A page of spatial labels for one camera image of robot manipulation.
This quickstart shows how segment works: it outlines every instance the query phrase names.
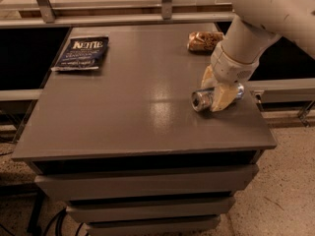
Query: drawer front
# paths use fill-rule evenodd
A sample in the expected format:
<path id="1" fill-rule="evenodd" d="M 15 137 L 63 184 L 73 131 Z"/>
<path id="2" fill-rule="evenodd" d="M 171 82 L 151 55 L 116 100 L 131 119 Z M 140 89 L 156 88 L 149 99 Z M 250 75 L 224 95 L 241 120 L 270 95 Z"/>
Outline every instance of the drawer front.
<path id="1" fill-rule="evenodd" d="M 181 219 L 161 219 L 131 222 L 110 222 L 88 226 L 91 236 L 144 235 L 165 232 L 184 232 L 214 229 L 220 222 L 218 216 Z"/>
<path id="2" fill-rule="evenodd" d="M 37 176 L 35 183 L 53 200 L 75 201 L 243 190 L 257 172 L 250 164 Z"/>
<path id="3" fill-rule="evenodd" d="M 208 198 L 122 204 L 69 206 L 67 212 L 77 222 L 103 222 L 227 213 L 235 198 Z"/>

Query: table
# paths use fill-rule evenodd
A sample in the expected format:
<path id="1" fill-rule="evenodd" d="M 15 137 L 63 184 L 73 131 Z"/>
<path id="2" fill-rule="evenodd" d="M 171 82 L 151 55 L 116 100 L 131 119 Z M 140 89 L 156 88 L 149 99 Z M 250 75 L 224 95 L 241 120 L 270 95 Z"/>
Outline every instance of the table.
<path id="1" fill-rule="evenodd" d="M 250 93 L 196 113 L 209 54 L 186 49 L 214 24 L 73 29 L 107 34 L 98 71 L 51 74 L 13 153 L 92 236 L 215 228 L 276 142 Z"/>

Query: packet label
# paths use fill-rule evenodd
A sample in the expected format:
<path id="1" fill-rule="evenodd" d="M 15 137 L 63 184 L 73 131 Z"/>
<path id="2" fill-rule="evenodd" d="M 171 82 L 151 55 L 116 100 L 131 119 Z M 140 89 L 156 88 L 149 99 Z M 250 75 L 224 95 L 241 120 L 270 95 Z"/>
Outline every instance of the packet label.
<path id="1" fill-rule="evenodd" d="M 98 69 L 107 49 L 108 36 L 71 38 L 51 71 L 73 71 Z"/>

